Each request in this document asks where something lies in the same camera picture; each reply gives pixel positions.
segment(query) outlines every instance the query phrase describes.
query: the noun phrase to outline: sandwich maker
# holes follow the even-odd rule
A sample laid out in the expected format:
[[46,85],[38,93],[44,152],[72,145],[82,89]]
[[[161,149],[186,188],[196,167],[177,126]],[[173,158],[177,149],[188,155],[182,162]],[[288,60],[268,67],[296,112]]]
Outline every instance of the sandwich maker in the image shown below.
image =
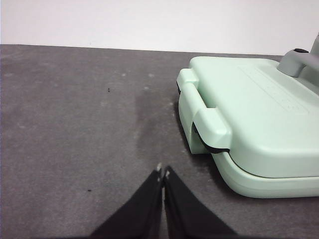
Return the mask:
[[281,62],[200,56],[177,78],[191,153],[211,153],[235,192],[319,196],[319,36]]

